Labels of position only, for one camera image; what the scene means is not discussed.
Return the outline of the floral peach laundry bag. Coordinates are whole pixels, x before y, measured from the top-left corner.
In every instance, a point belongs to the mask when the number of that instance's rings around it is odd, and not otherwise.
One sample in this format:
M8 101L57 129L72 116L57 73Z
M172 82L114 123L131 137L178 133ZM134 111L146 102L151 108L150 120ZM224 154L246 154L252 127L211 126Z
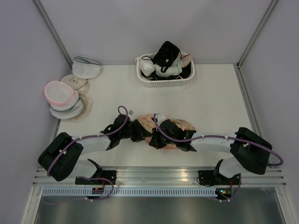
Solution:
M152 129L156 128L156 125L152 119L153 114L149 113L149 114L145 114L145 115L141 115L138 117L138 122L141 124L141 126L148 131L150 134L152 134ZM170 119L171 122L175 123L179 128L181 128L182 130L193 130L195 131L194 125L191 124L190 122L186 121L186 120L182 120L182 119ZM175 144L168 144L163 146L162 149L169 149L169 150L174 150L174 149L178 149L176 147Z

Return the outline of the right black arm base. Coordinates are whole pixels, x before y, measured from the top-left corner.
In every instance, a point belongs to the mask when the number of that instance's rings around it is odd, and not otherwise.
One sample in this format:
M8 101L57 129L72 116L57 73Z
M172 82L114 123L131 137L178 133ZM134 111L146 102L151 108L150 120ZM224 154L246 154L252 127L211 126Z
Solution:
M199 170L198 178L201 186L212 187L220 185L238 185L240 180L240 174L236 174L231 178L227 178L221 174L217 174L212 170Z

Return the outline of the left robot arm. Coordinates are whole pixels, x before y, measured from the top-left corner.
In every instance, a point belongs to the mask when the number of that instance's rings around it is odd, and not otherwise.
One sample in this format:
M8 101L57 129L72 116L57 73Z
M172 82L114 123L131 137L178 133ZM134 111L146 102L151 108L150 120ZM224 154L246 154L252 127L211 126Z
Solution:
M101 182L102 168L92 159L82 160L81 155L108 151L119 145L122 139L140 142L152 136L138 120L131 121L124 114L118 115L99 135L73 139L66 132L60 133L38 158L38 163L56 181L70 175L83 176L92 185Z

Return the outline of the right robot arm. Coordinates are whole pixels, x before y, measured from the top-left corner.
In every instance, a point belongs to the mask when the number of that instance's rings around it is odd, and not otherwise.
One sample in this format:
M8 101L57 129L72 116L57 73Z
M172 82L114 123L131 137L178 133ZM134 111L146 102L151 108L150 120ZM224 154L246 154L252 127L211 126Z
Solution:
M229 159L220 159L215 166L213 178L225 184L230 178L243 172L265 174L272 145L251 130L240 127L235 133L225 135L204 134L196 130L183 130L167 119L159 128L152 129L149 145L161 149L174 145L184 152L221 152L231 154Z

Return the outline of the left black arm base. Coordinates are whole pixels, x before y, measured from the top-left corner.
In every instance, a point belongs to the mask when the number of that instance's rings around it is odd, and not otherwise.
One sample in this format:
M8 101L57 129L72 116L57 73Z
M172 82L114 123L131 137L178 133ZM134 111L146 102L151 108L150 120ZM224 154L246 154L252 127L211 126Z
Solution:
M110 182L115 184L117 179L117 171L116 170L101 170L96 171L96 173L91 177L93 180L87 180L82 177L76 177L75 184L76 185L111 185Z

